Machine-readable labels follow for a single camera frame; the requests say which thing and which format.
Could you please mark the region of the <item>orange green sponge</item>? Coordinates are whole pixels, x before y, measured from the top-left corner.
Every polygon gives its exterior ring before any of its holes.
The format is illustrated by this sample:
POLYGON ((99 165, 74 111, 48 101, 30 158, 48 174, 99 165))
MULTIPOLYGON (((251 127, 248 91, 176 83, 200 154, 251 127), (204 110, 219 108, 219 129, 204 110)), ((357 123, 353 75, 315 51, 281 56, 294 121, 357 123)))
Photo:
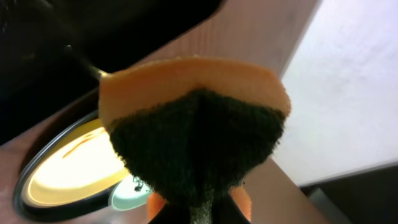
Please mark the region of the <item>orange green sponge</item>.
POLYGON ((245 223, 230 191, 290 114, 279 78, 236 60, 157 60, 99 77, 99 118, 128 171, 165 204, 154 223, 245 223))

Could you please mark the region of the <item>yellow plate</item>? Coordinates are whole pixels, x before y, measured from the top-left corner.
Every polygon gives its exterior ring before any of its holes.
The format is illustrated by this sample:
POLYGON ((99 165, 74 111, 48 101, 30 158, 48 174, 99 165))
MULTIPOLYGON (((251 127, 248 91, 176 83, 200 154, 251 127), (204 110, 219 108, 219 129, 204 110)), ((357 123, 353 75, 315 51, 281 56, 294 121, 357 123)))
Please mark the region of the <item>yellow plate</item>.
POLYGON ((99 119, 73 128, 39 162, 22 188, 34 207, 77 202, 117 184, 129 172, 114 153, 99 119))

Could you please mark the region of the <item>round black tray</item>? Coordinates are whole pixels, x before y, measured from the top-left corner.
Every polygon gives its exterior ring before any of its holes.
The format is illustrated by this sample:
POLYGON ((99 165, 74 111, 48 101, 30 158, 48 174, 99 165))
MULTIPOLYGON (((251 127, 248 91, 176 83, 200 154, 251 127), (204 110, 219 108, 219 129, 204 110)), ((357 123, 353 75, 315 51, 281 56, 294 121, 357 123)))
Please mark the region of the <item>round black tray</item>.
POLYGON ((85 94, 59 112, 28 147, 27 154, 22 160, 19 180, 13 195, 14 209, 22 217, 37 222, 60 222, 95 212, 108 205, 111 191, 114 190, 116 184, 111 184, 98 193, 65 205, 50 205, 48 207, 30 205, 22 196, 23 188, 27 187, 28 178, 39 166, 39 163, 55 150, 56 144, 66 140, 67 135, 77 130, 78 127, 98 117, 97 101, 97 89, 85 94))

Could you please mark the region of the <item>black rectangular tray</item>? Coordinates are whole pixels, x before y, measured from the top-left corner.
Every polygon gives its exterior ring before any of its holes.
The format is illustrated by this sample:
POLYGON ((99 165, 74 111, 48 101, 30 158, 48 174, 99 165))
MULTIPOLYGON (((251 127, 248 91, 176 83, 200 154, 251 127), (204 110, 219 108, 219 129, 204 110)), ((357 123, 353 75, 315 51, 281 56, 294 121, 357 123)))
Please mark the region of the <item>black rectangular tray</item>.
POLYGON ((1 142, 211 17, 221 0, 1 0, 1 142))

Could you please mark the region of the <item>light blue plate right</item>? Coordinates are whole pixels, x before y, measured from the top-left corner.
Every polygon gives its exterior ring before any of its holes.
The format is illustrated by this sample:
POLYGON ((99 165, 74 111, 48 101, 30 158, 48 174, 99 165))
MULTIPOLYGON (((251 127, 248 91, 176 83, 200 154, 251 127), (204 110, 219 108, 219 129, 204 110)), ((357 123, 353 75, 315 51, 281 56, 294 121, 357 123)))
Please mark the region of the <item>light blue plate right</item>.
POLYGON ((115 186, 108 204, 116 211, 132 210, 145 205, 151 193, 152 189, 140 178, 128 175, 115 186))

